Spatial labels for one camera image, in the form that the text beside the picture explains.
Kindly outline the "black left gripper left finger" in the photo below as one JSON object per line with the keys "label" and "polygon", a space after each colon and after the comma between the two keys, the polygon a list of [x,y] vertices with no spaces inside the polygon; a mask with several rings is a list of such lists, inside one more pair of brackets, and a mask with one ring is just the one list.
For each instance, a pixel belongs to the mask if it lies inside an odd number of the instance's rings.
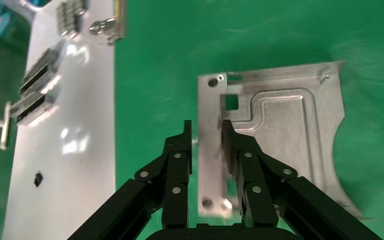
{"label": "black left gripper left finger", "polygon": [[188,228],[188,183],[192,173],[192,122],[165,139],[163,152],[128,179],[70,237],[71,240],[135,240],[153,213],[162,229],[150,240],[175,240]]}

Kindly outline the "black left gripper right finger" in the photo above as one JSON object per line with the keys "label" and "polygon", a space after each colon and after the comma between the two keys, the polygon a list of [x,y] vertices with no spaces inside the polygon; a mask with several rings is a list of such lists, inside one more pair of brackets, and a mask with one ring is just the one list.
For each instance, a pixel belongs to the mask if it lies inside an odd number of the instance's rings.
{"label": "black left gripper right finger", "polygon": [[264,153],[256,139],[222,122],[222,149],[234,177],[242,222],[283,240],[377,240],[379,236],[291,166]]}

